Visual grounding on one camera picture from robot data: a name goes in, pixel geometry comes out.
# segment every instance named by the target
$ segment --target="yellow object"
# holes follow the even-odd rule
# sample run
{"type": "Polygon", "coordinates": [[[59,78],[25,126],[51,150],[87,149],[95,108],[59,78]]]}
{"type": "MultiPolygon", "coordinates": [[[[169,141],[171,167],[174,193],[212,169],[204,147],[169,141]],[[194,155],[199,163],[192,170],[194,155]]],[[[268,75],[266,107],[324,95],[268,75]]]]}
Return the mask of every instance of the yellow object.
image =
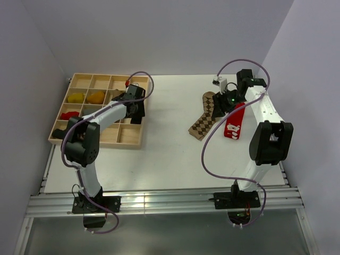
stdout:
{"type": "Polygon", "coordinates": [[[68,96],[68,103],[72,104],[82,104],[84,102],[84,94],[83,93],[74,93],[68,96]]]}
{"type": "Polygon", "coordinates": [[[87,97],[87,102],[90,104],[101,105],[104,103],[105,94],[102,91],[93,93],[87,97]]]}

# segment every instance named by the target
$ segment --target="red object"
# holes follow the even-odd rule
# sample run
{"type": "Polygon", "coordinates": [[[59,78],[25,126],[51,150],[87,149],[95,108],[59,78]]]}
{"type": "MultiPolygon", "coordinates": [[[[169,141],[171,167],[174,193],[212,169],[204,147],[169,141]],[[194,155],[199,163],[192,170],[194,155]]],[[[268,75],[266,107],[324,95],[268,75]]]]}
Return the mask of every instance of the red object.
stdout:
{"type": "Polygon", "coordinates": [[[71,117],[74,117],[74,116],[79,116],[79,113],[78,112],[67,112],[67,113],[62,113],[60,118],[64,121],[68,121],[71,117]]]}
{"type": "MultiPolygon", "coordinates": [[[[244,103],[238,104],[235,109],[241,107],[244,103]]],[[[233,116],[227,119],[224,127],[224,136],[238,140],[241,135],[241,126],[244,115],[244,109],[238,111],[233,116]]]]}

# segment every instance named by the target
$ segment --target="red sock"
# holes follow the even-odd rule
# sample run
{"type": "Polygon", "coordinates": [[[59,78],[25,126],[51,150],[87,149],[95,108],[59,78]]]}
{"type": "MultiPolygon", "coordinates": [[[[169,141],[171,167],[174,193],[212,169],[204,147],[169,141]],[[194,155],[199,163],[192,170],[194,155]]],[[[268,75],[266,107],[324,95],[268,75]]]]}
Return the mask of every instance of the red sock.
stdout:
{"type": "MultiPolygon", "coordinates": [[[[238,104],[235,109],[241,107],[244,103],[238,104]]],[[[244,115],[244,109],[238,111],[227,119],[224,128],[224,136],[234,140],[238,140],[241,135],[241,126],[244,115]]]]}

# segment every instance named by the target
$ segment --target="aluminum frame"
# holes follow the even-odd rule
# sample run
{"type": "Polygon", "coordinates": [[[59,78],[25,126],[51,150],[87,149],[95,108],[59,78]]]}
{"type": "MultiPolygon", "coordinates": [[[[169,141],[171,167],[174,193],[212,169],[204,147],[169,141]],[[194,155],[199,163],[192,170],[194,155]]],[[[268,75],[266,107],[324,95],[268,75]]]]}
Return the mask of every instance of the aluminum frame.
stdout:
{"type": "MultiPolygon", "coordinates": [[[[16,244],[14,254],[22,255],[26,249],[33,220],[36,217],[83,217],[83,214],[71,213],[73,195],[68,194],[45,194],[44,188],[48,178],[48,170],[55,146],[52,146],[44,178],[41,183],[40,194],[32,196],[29,200],[25,219],[16,244]]],[[[315,239],[309,226],[304,211],[303,201],[298,188],[289,186],[283,166],[280,163],[285,184],[282,186],[267,186],[266,210],[296,209],[299,216],[303,234],[312,255],[318,255],[315,239]]],[[[227,188],[191,189],[191,190],[161,190],[140,192],[104,192],[104,196],[121,196],[121,209],[118,215],[136,214],[178,214],[178,213],[207,213],[216,212],[214,203],[209,201],[215,192],[225,192],[227,188]]],[[[261,202],[263,202],[263,191],[260,191],[261,202]]]]}

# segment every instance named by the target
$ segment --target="sock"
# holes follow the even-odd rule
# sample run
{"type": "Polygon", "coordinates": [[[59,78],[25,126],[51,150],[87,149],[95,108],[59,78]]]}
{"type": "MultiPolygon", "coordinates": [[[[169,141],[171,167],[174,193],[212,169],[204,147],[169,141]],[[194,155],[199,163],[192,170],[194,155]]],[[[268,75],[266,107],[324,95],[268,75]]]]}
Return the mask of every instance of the sock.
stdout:
{"type": "Polygon", "coordinates": [[[211,127],[215,124],[215,118],[212,118],[214,110],[214,100],[213,92],[206,92],[203,94],[203,111],[202,116],[189,128],[189,133],[198,140],[203,140],[203,138],[208,134],[211,127]]]}
{"type": "MultiPolygon", "coordinates": [[[[238,104],[235,109],[241,107],[244,103],[238,104]]],[[[224,136],[238,140],[241,135],[241,126],[244,115],[244,109],[238,111],[233,116],[227,119],[224,128],[224,136]]]]}

